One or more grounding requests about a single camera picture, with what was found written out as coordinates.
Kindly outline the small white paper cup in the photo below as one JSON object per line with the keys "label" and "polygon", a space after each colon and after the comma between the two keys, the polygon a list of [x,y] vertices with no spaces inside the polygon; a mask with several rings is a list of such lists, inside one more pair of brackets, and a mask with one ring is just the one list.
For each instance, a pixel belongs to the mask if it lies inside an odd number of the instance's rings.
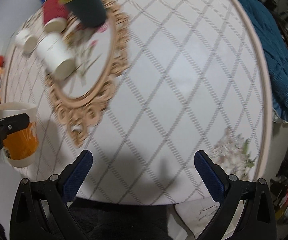
{"label": "small white paper cup", "polygon": [[23,50],[24,54],[32,53],[36,48],[37,43],[38,38],[27,28],[20,30],[15,36],[15,44]]}

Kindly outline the orange and white paper cup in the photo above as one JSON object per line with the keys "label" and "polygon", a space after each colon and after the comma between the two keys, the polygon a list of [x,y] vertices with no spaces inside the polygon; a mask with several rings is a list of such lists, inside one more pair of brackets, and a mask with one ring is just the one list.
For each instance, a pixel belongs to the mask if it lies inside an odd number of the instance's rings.
{"label": "orange and white paper cup", "polygon": [[23,130],[8,135],[3,141],[3,150],[10,165],[22,168],[34,162],[35,152],[39,146],[36,132],[37,106],[23,102],[0,104],[0,119],[19,114],[28,115],[29,125]]}

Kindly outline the white diamond pattern tablecloth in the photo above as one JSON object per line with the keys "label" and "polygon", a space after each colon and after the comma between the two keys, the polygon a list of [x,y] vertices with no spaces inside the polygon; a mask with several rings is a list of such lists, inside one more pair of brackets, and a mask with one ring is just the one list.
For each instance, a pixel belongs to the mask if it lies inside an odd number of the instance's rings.
{"label": "white diamond pattern tablecloth", "polygon": [[78,195],[161,205],[208,196],[194,169],[204,150],[242,180],[263,175],[271,135],[267,67],[237,0],[103,0],[107,22],[70,16],[62,39],[79,70],[55,82],[11,44],[6,102],[37,107],[39,147],[22,177],[44,180],[79,153],[94,165]]}

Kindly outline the blue quilted blanket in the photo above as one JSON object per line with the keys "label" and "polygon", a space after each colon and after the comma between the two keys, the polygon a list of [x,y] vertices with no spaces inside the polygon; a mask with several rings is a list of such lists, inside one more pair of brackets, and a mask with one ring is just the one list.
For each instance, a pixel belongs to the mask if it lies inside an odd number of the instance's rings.
{"label": "blue quilted blanket", "polygon": [[288,124],[288,49],[269,10],[258,0],[238,0],[262,44],[270,76],[274,120]]}

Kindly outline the red ribbed paper cup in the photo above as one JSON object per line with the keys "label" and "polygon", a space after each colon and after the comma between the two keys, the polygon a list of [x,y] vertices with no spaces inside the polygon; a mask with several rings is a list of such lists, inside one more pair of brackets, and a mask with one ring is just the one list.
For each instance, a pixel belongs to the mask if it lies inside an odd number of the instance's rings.
{"label": "red ribbed paper cup", "polygon": [[43,5],[43,25],[47,33],[62,33],[67,27],[69,12],[59,0],[45,0]]}

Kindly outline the dark green cup yellow inside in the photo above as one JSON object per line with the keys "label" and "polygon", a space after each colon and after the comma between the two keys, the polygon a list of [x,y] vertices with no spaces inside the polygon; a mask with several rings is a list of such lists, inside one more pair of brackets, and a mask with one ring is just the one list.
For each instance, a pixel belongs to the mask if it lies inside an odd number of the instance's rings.
{"label": "dark green cup yellow inside", "polygon": [[86,28],[96,28],[106,21],[106,10],[101,0],[59,0]]}

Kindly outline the white paper cup with print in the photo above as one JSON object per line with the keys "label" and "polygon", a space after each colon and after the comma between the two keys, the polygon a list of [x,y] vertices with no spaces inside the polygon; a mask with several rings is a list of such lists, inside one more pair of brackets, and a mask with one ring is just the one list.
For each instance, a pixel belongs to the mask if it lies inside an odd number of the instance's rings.
{"label": "white paper cup with print", "polygon": [[75,70],[75,58],[59,33],[51,32],[41,38],[35,52],[55,80],[62,81]]}

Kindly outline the black fleece clothing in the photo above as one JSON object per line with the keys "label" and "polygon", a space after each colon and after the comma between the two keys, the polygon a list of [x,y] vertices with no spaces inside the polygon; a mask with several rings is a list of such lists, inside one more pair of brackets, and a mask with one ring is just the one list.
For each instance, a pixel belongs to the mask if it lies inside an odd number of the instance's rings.
{"label": "black fleece clothing", "polygon": [[171,239],[165,206],[114,209],[76,198],[69,210],[88,239]]}

